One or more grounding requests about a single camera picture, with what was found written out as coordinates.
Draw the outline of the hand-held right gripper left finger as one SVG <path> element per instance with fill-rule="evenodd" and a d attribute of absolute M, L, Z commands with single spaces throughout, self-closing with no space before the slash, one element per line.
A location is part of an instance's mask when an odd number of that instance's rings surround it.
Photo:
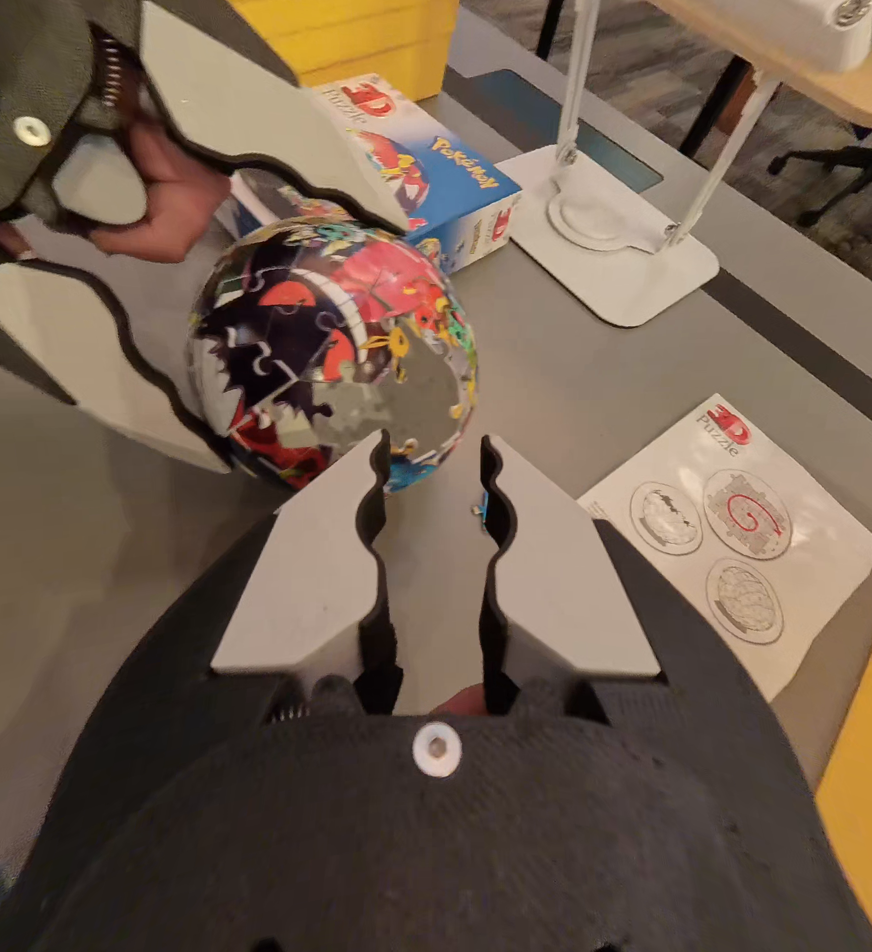
<path fill-rule="evenodd" d="M 352 684 L 367 713 L 390 715 L 403 685 L 385 568 L 391 444 L 377 429 L 299 491 L 275 521 L 214 654 L 223 675 L 326 676 Z"/>

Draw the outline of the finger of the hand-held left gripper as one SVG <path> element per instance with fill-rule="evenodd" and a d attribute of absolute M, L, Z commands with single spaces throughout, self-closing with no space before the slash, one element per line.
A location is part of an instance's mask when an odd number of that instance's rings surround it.
<path fill-rule="evenodd" d="M 116 316 L 88 281 L 36 263 L 1 264 L 0 330 L 97 422 L 169 458 L 228 472 L 171 397 L 133 367 Z"/>
<path fill-rule="evenodd" d="M 311 89 L 230 48 L 159 2 L 143 2 L 139 56 L 181 142 L 232 169 L 268 169 L 366 222 L 408 218 L 363 149 Z"/>

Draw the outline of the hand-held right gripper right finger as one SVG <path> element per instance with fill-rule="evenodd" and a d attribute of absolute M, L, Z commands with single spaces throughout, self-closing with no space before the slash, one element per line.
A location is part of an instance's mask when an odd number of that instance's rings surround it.
<path fill-rule="evenodd" d="M 649 680 L 660 664 L 595 518 L 498 435 L 479 446 L 484 527 L 497 546 L 478 620 L 489 713 L 535 680 Z"/>

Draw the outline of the colourful puzzle ball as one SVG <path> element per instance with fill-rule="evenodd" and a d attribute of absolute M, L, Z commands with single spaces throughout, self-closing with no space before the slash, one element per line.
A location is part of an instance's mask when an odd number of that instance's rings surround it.
<path fill-rule="evenodd" d="M 477 405 L 474 327 L 442 270 L 391 232 L 330 217 L 277 221 L 222 256 L 187 361 L 230 460 L 294 491 L 378 430 L 386 492 L 421 482 Z"/>

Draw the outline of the blue puzzle box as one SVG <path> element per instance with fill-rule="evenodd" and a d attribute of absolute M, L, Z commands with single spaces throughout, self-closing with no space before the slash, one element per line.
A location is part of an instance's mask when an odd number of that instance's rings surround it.
<path fill-rule="evenodd" d="M 409 251 L 358 241 L 354 216 L 338 202 L 252 169 L 231 177 L 216 214 L 216 251 L 265 226 L 304 219 L 309 231 L 292 249 L 314 251 L 331 274 L 357 286 L 370 278 L 435 281 L 506 244 L 520 187 L 421 106 L 378 74 L 326 83 L 315 95 L 406 215 Z"/>

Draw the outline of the person's left hand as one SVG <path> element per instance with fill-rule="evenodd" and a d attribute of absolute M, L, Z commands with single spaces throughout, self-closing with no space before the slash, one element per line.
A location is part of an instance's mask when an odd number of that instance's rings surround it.
<path fill-rule="evenodd" d="M 179 264 L 229 197 L 229 177 L 182 150 L 150 118 L 131 124 L 128 142 L 146 185 L 144 217 L 132 225 L 98 227 L 88 238 L 104 254 Z"/>

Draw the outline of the person's right hand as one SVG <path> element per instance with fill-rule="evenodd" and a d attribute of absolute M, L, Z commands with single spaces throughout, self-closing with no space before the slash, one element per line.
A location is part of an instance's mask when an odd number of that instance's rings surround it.
<path fill-rule="evenodd" d="M 488 708 L 486 705 L 484 685 L 473 684 L 460 690 L 453 697 L 434 708 L 430 713 L 433 716 L 486 716 L 488 714 Z"/>

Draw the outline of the white instruction leaflet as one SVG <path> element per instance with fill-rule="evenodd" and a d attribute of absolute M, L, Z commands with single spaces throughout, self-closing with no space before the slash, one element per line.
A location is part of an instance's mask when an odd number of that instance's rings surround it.
<path fill-rule="evenodd" d="M 872 571 L 872 533 L 719 394 L 577 501 L 704 615 L 769 702 Z"/>

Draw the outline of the black office chair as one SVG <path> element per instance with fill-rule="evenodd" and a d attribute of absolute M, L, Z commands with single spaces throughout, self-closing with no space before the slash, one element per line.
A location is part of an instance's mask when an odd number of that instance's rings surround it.
<path fill-rule="evenodd" d="M 842 149 L 807 149 L 791 150 L 775 156 L 767 166 L 770 176 L 782 173 L 791 160 L 810 162 L 818 165 L 824 173 L 831 173 L 836 169 L 847 169 L 858 172 L 858 175 L 845 188 L 834 194 L 818 208 L 807 209 L 799 214 L 797 225 L 803 229 L 814 227 L 833 208 L 839 206 L 846 198 L 858 195 L 866 187 L 872 185 L 872 148 L 863 143 L 871 133 L 862 133 L 859 126 L 854 126 L 859 144 Z"/>

